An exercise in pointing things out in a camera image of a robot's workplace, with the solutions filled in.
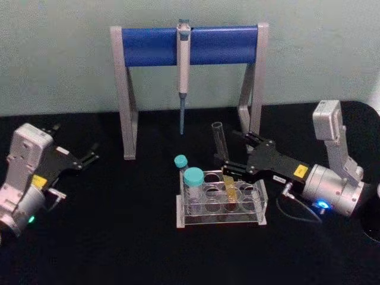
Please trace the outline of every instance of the test tube rack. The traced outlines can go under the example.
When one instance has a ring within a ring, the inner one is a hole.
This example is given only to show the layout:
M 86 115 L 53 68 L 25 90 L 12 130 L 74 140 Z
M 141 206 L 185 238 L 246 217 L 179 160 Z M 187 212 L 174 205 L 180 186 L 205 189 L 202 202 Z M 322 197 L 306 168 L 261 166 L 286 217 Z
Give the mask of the test tube rack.
M 190 224 L 257 223 L 266 225 L 268 204 L 263 180 L 255 184 L 235 182 L 237 199 L 231 201 L 226 194 L 221 170 L 205 171 L 205 183 L 199 198 L 189 199 L 185 194 L 183 174 L 180 176 L 180 195 L 176 197 L 177 228 Z

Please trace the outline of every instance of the black cable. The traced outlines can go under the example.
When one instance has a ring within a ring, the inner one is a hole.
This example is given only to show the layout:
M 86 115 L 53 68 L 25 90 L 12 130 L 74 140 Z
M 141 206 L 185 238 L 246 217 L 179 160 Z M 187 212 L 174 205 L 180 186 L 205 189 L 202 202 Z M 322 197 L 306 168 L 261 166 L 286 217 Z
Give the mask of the black cable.
M 309 213 L 311 213 L 315 219 L 311 220 L 311 219 L 308 219 L 308 218 L 300 218 L 300 217 L 295 217 L 295 216 L 292 216 L 290 214 L 288 214 L 287 212 L 285 212 L 281 206 L 280 206 L 280 203 L 278 202 L 278 199 L 279 199 L 280 196 L 278 196 L 275 200 L 275 204 L 278 208 L 278 210 L 286 217 L 290 218 L 290 219 L 293 219 L 293 220 L 297 220 L 297 221 L 305 221 L 305 222 L 308 222 L 308 223 L 322 223 L 322 220 L 320 217 L 318 217 L 317 214 L 314 213 L 313 210 L 311 210 L 306 204 L 304 204 L 303 202 L 299 201 L 297 198 L 294 198 L 292 200 L 296 201 L 299 205 L 301 205 L 304 209 L 308 210 Z

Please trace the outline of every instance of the black tablecloth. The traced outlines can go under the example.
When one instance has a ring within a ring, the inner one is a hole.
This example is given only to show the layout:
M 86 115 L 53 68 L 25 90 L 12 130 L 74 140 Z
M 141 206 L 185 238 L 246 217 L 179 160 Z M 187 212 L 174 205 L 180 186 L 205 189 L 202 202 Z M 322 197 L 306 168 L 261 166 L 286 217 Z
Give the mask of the black tablecloth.
M 312 125 L 316 104 L 265 106 L 261 135 L 278 151 L 328 166 Z M 380 120 L 362 103 L 342 103 L 350 155 L 365 181 L 380 181 Z M 137 160 L 125 161 L 117 113 L 14 116 L 0 119 L 0 181 L 5 179 L 13 131 L 24 122 L 62 124 L 56 143 L 81 156 L 99 142 L 101 159 L 57 188 L 67 199 L 41 211 L 18 242 L 0 249 L 0 284 L 380 284 L 380 245 L 358 220 L 327 212 L 324 223 L 290 220 L 276 209 L 277 186 L 267 185 L 267 226 L 222 224 L 176 228 L 183 153 L 190 166 L 214 169 L 211 123 L 222 121 L 230 156 L 244 160 L 231 134 L 235 108 L 187 110 L 185 135 L 178 111 L 141 112 Z

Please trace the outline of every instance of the teal screw cap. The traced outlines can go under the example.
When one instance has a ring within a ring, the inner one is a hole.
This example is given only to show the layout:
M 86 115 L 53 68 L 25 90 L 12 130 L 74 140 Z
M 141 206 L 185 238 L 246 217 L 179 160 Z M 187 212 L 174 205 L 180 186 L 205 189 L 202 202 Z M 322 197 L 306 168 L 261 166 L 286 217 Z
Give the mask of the teal screw cap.
M 183 174 L 183 180 L 186 185 L 192 186 L 200 186 L 204 182 L 204 174 L 202 169 L 197 167 L 190 167 Z
M 178 168 L 183 168 L 186 165 L 188 165 L 188 160 L 186 156 L 184 156 L 183 154 L 180 154 L 176 156 L 176 158 L 174 159 L 174 163 L 176 164 Z

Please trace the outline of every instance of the pale green wall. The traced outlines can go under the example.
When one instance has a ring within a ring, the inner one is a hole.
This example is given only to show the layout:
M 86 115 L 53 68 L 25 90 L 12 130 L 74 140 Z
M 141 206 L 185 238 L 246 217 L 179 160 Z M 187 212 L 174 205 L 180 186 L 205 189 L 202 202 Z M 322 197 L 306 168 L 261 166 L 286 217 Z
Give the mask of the pale green wall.
M 0 115 L 116 110 L 109 26 L 270 24 L 266 103 L 366 101 L 378 0 L 0 0 Z M 189 107 L 238 101 L 243 66 L 192 66 Z M 175 67 L 134 68 L 140 109 L 177 108 Z

